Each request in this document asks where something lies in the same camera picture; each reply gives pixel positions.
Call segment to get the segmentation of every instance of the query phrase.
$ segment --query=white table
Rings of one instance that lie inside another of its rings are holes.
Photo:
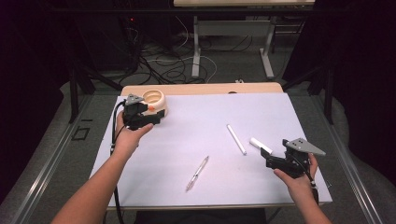
[[[166,92],[168,115],[141,139],[118,184],[120,205],[127,209],[241,208],[293,204],[287,187],[265,167],[255,137],[284,157],[282,139],[304,137],[289,96],[275,83],[128,87]],[[220,92],[237,91],[237,94]],[[226,124],[247,150],[243,156]],[[92,173],[109,156],[111,118]],[[195,186],[185,191],[202,160],[209,162]],[[316,175],[319,200],[332,197],[323,176]],[[112,199],[110,207],[115,206]]]
[[[313,5],[315,0],[175,0],[175,7],[279,7]],[[201,49],[199,35],[251,35],[266,36],[260,49],[267,78],[274,78],[268,52],[274,35],[276,17],[270,21],[198,21],[194,16],[194,56],[191,75],[199,76]]]

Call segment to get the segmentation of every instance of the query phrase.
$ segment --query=finger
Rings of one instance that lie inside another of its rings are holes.
[[[120,129],[124,126],[123,123],[123,110],[117,115],[117,121],[116,121],[116,133],[120,131]]]
[[[149,123],[134,132],[136,133],[137,137],[140,139],[143,135],[148,133],[152,129],[152,127],[154,127],[154,125],[152,123]]]
[[[279,179],[281,179],[286,184],[286,186],[290,186],[292,178],[289,175],[279,169],[275,169],[274,174],[279,177]]]
[[[318,169],[318,161],[317,161],[317,158],[315,158],[314,154],[312,154],[312,153],[308,153],[308,158],[311,161],[309,171],[310,171],[311,176],[314,178],[315,173],[317,172],[317,169]]]

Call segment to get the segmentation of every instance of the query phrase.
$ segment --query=silver pen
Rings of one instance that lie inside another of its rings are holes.
[[[201,165],[198,167],[198,170],[195,172],[195,175],[192,176],[192,179],[190,183],[186,187],[186,192],[192,189],[192,187],[195,184],[195,181],[198,179],[198,175],[201,173],[201,171],[204,169],[207,161],[209,160],[209,156],[207,156],[201,163]]]

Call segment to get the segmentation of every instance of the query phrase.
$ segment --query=white paper sheet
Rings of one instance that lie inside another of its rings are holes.
[[[118,184],[120,205],[213,206],[292,203],[287,187],[265,166],[255,137],[284,158],[282,139],[305,135],[286,93],[168,95],[168,114],[140,141]],[[244,145],[244,156],[226,125]],[[112,117],[92,175],[109,157]],[[209,162],[192,190],[186,186],[203,159]],[[320,170],[319,200],[332,201]],[[115,206],[114,200],[109,206]]]

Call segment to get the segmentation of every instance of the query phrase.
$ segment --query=black curtain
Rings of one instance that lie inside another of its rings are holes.
[[[66,69],[35,1],[0,6],[0,201],[32,157],[62,102]]]
[[[361,11],[357,23],[348,29],[351,38],[337,49],[334,68],[334,97],[346,110],[349,148],[396,185],[392,144],[396,139],[396,8],[391,1],[342,2],[318,0],[315,7],[353,6]],[[352,20],[349,16],[309,18],[284,78],[294,80],[320,65]]]

